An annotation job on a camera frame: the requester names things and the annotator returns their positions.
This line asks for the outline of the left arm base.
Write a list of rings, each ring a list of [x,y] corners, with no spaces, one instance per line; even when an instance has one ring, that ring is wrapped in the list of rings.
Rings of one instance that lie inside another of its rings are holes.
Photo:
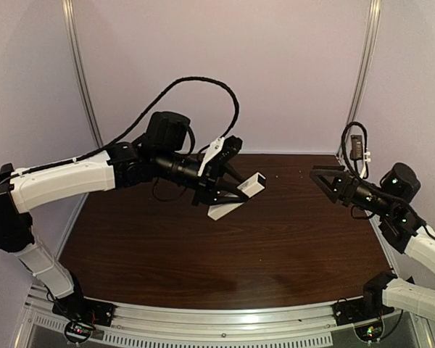
[[[52,312],[68,320],[63,334],[70,344],[80,345],[95,337],[98,327],[110,327],[114,317],[115,305],[92,299],[78,302],[53,301]]]

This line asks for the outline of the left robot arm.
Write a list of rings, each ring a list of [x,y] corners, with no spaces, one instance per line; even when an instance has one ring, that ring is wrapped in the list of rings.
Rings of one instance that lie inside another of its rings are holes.
[[[235,136],[217,138],[203,160],[179,154],[191,121],[176,112],[155,112],[133,142],[115,142],[87,158],[41,167],[0,169],[0,250],[14,254],[53,296],[64,316],[80,320],[89,311],[75,276],[57,262],[32,232],[30,211],[49,202],[95,191],[126,189],[163,178],[195,192],[192,203],[241,204],[249,195],[228,164],[242,146]]]

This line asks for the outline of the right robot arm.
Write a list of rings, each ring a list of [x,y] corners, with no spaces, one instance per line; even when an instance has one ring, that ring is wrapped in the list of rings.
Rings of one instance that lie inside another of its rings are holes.
[[[333,203],[354,205],[377,215],[386,242],[400,254],[418,261],[435,275],[435,231],[411,207],[421,183],[406,164],[397,162],[376,186],[343,166],[316,165],[310,178]],[[411,312],[435,322],[435,290],[382,272],[363,286],[366,307]]]

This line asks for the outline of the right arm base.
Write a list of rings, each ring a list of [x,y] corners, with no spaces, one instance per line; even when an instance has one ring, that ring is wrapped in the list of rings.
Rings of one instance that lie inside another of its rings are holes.
[[[336,325],[352,324],[355,336],[366,344],[379,343],[386,336],[384,316],[394,312],[392,307],[374,309],[362,297],[338,299],[331,309]]]

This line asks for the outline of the white remote control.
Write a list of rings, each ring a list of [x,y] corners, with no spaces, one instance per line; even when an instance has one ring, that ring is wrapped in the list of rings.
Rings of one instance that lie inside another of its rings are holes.
[[[214,221],[223,218],[265,190],[266,182],[266,177],[256,172],[238,186],[233,187],[233,192],[224,195],[218,192],[217,197],[210,204],[207,216]]]

